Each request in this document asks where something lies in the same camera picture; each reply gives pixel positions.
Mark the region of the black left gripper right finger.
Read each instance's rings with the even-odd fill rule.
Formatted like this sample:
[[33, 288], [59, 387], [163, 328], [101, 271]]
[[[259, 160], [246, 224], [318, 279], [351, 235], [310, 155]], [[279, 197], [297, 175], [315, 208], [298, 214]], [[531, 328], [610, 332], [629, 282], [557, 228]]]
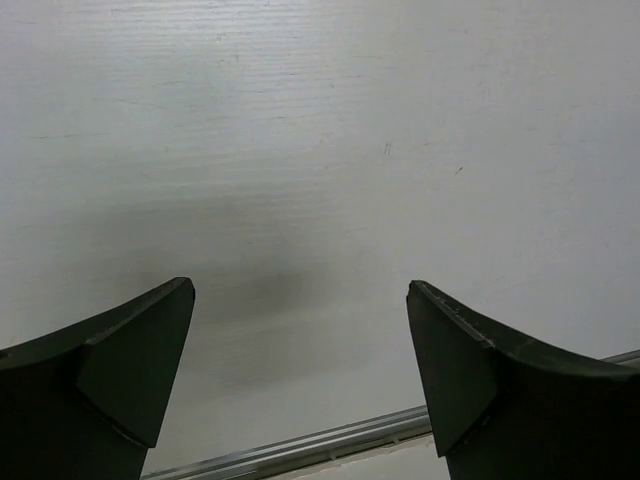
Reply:
[[635, 479], [639, 372], [547, 344], [411, 282], [437, 454], [454, 479]]

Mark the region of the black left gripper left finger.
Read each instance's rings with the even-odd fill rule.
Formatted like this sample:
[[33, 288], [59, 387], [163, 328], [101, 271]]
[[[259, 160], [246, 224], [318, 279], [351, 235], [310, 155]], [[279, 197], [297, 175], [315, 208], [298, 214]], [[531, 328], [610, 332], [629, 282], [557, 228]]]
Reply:
[[156, 447], [195, 288], [177, 277], [1, 352], [4, 479], [137, 479]]

